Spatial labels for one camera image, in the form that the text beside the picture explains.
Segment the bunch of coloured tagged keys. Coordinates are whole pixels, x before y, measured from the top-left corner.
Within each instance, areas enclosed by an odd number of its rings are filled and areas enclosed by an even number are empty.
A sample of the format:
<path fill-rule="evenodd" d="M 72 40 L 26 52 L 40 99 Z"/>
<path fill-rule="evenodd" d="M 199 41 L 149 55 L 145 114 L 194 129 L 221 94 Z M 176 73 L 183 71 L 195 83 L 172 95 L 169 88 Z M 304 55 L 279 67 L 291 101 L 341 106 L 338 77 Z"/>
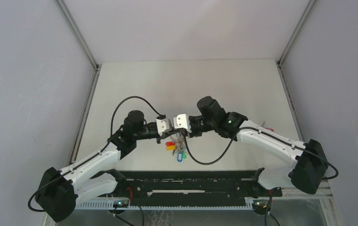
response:
<path fill-rule="evenodd" d="M 188 154 L 186 146 L 176 145 L 174 142 L 172 142 L 171 137 L 169 138 L 170 141 L 167 141 L 165 143 L 166 150 L 171 152 L 171 154 L 175 156 L 177 162 L 183 162 L 183 160 L 187 158 Z"/>

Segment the blue handled metal keyring holder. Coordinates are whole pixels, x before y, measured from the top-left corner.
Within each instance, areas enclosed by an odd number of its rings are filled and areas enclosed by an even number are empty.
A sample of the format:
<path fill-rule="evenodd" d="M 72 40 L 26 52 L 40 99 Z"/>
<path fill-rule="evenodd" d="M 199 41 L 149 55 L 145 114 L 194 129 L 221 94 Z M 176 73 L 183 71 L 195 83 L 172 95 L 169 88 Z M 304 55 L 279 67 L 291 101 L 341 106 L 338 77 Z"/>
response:
<path fill-rule="evenodd" d="M 177 132 L 170 136 L 172 139 L 172 142 L 174 142 L 176 145 L 179 146 L 185 146 L 185 139 L 186 139 L 186 133 L 183 132 Z"/>

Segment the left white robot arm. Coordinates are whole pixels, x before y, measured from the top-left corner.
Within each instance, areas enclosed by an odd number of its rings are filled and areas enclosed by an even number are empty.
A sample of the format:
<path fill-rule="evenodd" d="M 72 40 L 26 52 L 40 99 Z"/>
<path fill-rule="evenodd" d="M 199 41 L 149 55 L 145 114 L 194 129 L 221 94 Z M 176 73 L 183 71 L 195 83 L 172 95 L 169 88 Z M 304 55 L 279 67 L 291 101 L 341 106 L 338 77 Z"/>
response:
<path fill-rule="evenodd" d="M 145 123 L 143 112 L 129 112 L 119 129 L 97 151 L 62 169 L 47 169 L 32 198 L 55 222 L 61 222 L 82 202 L 107 193 L 123 195 L 127 188 L 123 180 L 109 173 L 98 178 L 94 175 L 131 153 L 138 140 L 161 138 L 176 125 L 175 119 L 162 117 Z"/>

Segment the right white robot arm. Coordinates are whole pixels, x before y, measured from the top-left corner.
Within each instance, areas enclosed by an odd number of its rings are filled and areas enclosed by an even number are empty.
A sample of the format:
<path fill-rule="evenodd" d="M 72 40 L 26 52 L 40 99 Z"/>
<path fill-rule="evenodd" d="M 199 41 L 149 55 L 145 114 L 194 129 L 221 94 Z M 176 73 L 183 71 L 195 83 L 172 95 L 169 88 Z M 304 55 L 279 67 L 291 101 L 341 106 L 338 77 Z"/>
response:
<path fill-rule="evenodd" d="M 254 145 L 282 160 L 286 165 L 275 169 L 262 168 L 251 183 L 252 192 L 263 196 L 269 190 L 293 185 L 298 190 L 315 194 L 329 168 L 320 142 L 293 140 L 268 130 L 237 112 L 226 112 L 211 96 L 197 102 L 199 116 L 185 116 L 189 137 L 200 137 L 214 131 L 223 138 Z"/>

